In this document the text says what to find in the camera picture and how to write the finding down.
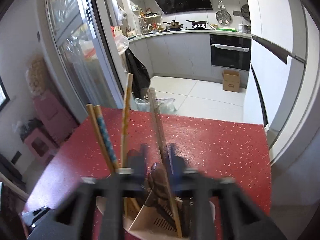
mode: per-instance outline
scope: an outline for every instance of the kitchen utensil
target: kitchen utensil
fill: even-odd
[[[209,26],[214,30],[216,30],[218,28],[217,24],[209,24]]]
[[[192,22],[192,28],[193,29],[206,29],[207,28],[207,22],[206,21],[190,21],[186,20],[186,22]]]
[[[163,130],[163,126],[162,126],[159,105],[156,101],[156,98],[157,98],[156,91],[154,88],[148,89],[148,98],[149,98],[149,102],[150,102],[152,122],[153,122],[155,132],[156,132],[156,138],[157,138],[157,142],[158,142],[158,146],[159,146],[161,161],[162,161],[162,164],[165,169],[165,173],[164,173],[165,186],[166,186],[167,194],[169,197],[170,208],[172,211],[174,223],[176,225],[178,237],[182,238],[182,231],[181,231],[180,217],[178,214],[178,207],[177,207],[177,203],[175,202],[175,197],[172,194],[171,188],[169,185],[169,175],[171,174],[170,160],[169,160],[167,145],[165,142],[164,130]]]
[[[250,11],[249,11],[249,5],[245,4],[241,7],[241,13],[244,19],[246,19],[248,22],[250,22]]]
[[[238,31],[240,33],[245,33],[245,25],[244,24],[238,24]]]
[[[94,134],[95,134],[96,139],[98,141],[98,144],[100,146],[101,154],[102,154],[105,162],[107,163],[107,166],[108,166],[110,172],[114,173],[115,172],[115,167],[113,166],[113,164],[112,164],[112,162],[110,160],[110,157],[109,157],[109,154],[107,152],[106,146],[105,146],[105,144],[103,142],[103,138],[102,138],[102,135],[101,135],[100,130],[99,130],[99,125],[98,125],[98,122],[97,122],[97,118],[96,118],[96,114],[94,112],[93,105],[87,104],[87,111],[88,111],[88,114],[89,114],[91,125],[93,127]]]
[[[174,223],[174,220],[173,218],[170,216],[171,214],[171,211],[167,208],[167,209],[164,209],[163,206],[161,206],[159,204],[159,201],[158,201],[158,197],[157,195],[155,194],[155,192],[153,190],[150,191],[149,193],[149,196],[146,200],[146,202],[144,203],[145,206],[147,207],[155,207],[158,214],[161,215],[165,221],[167,221],[167,223],[172,226],[174,229],[176,229],[176,226],[175,226],[175,223]]]
[[[251,33],[251,25],[247,24],[245,28],[246,28],[246,33]]]
[[[113,147],[112,147],[112,143],[111,143],[111,140],[110,140],[110,137],[108,134],[108,130],[107,130],[106,124],[103,119],[101,107],[95,106],[93,109],[94,109],[94,113],[97,118],[97,123],[98,123],[99,129],[100,129],[100,133],[101,133],[104,145],[106,146],[106,149],[107,149],[107,153],[108,153],[109,158],[113,164],[113,167],[116,170],[119,168],[119,163],[118,163],[118,159],[117,159],[115,152],[113,150]]]
[[[148,184],[159,198],[167,200],[168,194],[166,192],[164,173],[165,169],[162,163],[154,163],[148,174]]]
[[[183,28],[183,24],[179,24],[179,22],[176,22],[176,21],[172,21],[170,23],[168,22],[163,22],[163,23],[167,23],[169,24],[169,26],[166,26],[167,30],[180,30]]]
[[[227,11],[217,11],[216,19],[221,25],[229,25],[231,23],[231,15]]]
[[[127,86],[124,94],[124,107],[122,109],[122,133],[121,133],[121,167],[124,168],[127,162],[127,130],[128,130],[128,123],[129,123],[129,112],[130,112],[130,98],[131,98],[131,91],[132,91],[132,81],[133,81],[133,74],[128,73],[127,75]]]

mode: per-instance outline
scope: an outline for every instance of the red table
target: red table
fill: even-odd
[[[104,108],[103,116],[120,157],[122,110]],[[260,208],[269,214],[271,170],[266,137],[262,125],[233,123],[193,117],[163,115],[162,122],[167,143],[175,143],[177,155],[189,166],[198,168],[206,176],[232,176]],[[139,150],[147,143],[147,166],[160,160],[150,113],[131,111],[128,128],[128,149]],[[61,147],[45,169],[24,211],[42,206],[55,208],[81,180],[81,176],[103,178],[110,174],[87,118]],[[221,239],[220,214],[217,207],[215,224]],[[94,236],[99,231],[101,214],[96,212]],[[126,240],[135,237],[126,233]]]

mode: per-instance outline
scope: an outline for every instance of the wooden stick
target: wooden stick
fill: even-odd
[[[129,124],[130,98],[132,91],[133,74],[128,74],[127,86],[124,94],[124,106],[122,110],[122,131],[121,131],[121,167],[124,168],[127,162],[127,130]]]
[[[8,188],[10,188],[12,191],[14,191],[16,194],[18,194],[21,198],[27,200],[29,197],[29,194],[24,192],[22,189],[20,189],[18,186],[13,184],[6,176],[4,176],[0,172],[0,182],[3,182]]]
[[[88,111],[88,114],[89,114],[91,125],[92,125],[93,130],[94,130],[94,134],[95,134],[96,139],[98,141],[98,144],[100,146],[101,154],[102,154],[102,156],[103,156],[103,158],[104,158],[104,160],[105,160],[110,172],[114,173],[115,172],[115,168],[114,168],[114,166],[113,166],[113,164],[112,164],[112,162],[111,162],[111,160],[109,158],[106,146],[104,145],[103,138],[102,138],[100,130],[99,130],[97,118],[96,118],[96,115],[94,113],[93,105],[87,104],[87,111]]]
[[[170,162],[169,162],[169,155],[168,155],[168,150],[167,150],[167,144],[165,141],[164,137],[164,131],[163,131],[163,126],[162,126],[162,121],[161,121],[161,116],[160,116],[160,110],[159,106],[156,102],[156,91],[154,88],[150,88],[148,90],[148,98],[149,98],[149,103],[150,103],[150,111],[152,115],[152,121],[154,124],[154,128],[156,131],[156,138],[159,146],[159,152],[161,156],[161,161],[162,164],[165,168],[165,173],[164,173],[164,178],[165,178],[165,185],[167,189],[167,194],[169,196],[169,202],[170,202],[170,207],[174,219],[174,223],[177,228],[177,233],[178,237],[182,238],[182,230],[181,230],[181,224],[180,224],[180,218],[178,214],[178,207],[177,203],[175,201],[175,196],[171,192],[170,184],[169,184],[169,172],[171,172],[170,168]]]
[[[99,130],[100,130],[104,145],[105,145],[105,147],[107,149],[107,153],[108,153],[109,158],[110,158],[110,160],[111,160],[111,162],[113,164],[113,167],[116,170],[116,169],[119,168],[119,163],[118,163],[118,159],[117,159],[117,157],[115,155],[115,152],[113,151],[113,147],[112,147],[112,144],[111,144],[111,141],[110,141],[108,130],[107,130],[106,124],[105,124],[104,119],[103,119],[101,107],[100,106],[95,106],[93,109],[94,109],[94,113],[95,113],[96,118],[97,118],[97,123],[98,123],[98,126],[99,126]]]
[[[124,168],[127,162],[127,131],[130,114],[130,98],[132,92],[133,74],[128,73],[127,86],[124,94],[124,106],[122,110],[122,130],[121,130],[121,167]],[[135,198],[124,199],[124,215],[128,215],[128,201],[131,201],[137,212],[140,211],[139,204]]]

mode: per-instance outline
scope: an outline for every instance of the bottle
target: bottle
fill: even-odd
[[[140,17],[144,17],[144,13],[142,11],[142,8],[140,8]]]

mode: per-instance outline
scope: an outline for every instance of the kitchen counter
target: kitchen counter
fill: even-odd
[[[208,33],[208,34],[219,34],[219,35],[227,35],[227,36],[236,36],[251,39],[251,34],[248,33],[239,33],[239,32],[230,32],[230,31],[218,31],[218,30],[180,30],[180,31],[168,31],[168,32],[160,32],[155,34],[147,34],[140,37],[135,37],[129,42],[138,41],[145,38],[167,35],[167,34],[178,34],[178,33]]]

